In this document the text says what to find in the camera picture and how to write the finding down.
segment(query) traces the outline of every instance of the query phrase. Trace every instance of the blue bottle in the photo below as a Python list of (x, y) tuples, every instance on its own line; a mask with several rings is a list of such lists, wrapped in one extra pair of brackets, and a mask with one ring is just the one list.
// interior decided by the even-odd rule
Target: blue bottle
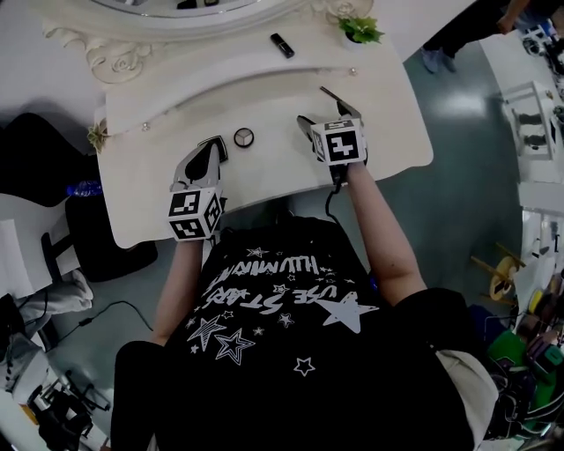
[(67, 187), (67, 196), (88, 197), (102, 194), (102, 185), (99, 181), (81, 181), (77, 185)]

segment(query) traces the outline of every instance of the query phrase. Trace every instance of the shoe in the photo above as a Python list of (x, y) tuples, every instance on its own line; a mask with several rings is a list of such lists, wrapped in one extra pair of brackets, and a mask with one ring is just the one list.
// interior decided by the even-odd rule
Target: shoe
[(439, 58), (441, 56), (440, 50), (425, 50), (421, 48), (421, 56), (423, 57), (423, 65), (432, 74), (439, 71)]
[(442, 54), (442, 63), (444, 64), (444, 67), (446, 67), (449, 72), (452, 72), (453, 74), (456, 72), (456, 65), (454, 58)]

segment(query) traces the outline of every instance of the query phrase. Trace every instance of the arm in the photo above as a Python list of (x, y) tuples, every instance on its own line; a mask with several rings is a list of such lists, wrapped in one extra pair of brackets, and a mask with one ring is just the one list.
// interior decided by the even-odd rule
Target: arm
[(513, 30), (515, 21), (524, 11), (524, 9), (529, 5), (530, 1), (531, 0), (511, 0), (505, 16), (503, 16), (497, 23), (497, 26), (500, 28), (501, 34), (507, 34), (511, 30)]
[(425, 290), (412, 247), (364, 164), (349, 165), (347, 181), (370, 267), (382, 296), (395, 306), (409, 295)]
[(176, 245), (167, 282), (160, 295), (151, 341), (164, 345), (178, 324), (194, 308), (197, 280), (202, 269), (204, 242), (186, 241)]

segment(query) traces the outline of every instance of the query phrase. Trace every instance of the hand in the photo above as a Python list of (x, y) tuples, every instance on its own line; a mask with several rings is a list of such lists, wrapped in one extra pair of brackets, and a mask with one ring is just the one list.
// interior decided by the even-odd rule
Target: hand
[(515, 19), (507, 15), (500, 18), (497, 22), (497, 27), (500, 29), (501, 34), (510, 33), (515, 25)]

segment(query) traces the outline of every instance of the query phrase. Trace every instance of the small round object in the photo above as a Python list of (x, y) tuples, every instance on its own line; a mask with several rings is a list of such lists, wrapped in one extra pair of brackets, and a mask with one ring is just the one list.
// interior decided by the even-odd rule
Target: small round object
[(239, 147), (246, 149), (255, 142), (255, 134), (251, 129), (238, 129), (235, 131), (233, 140)]

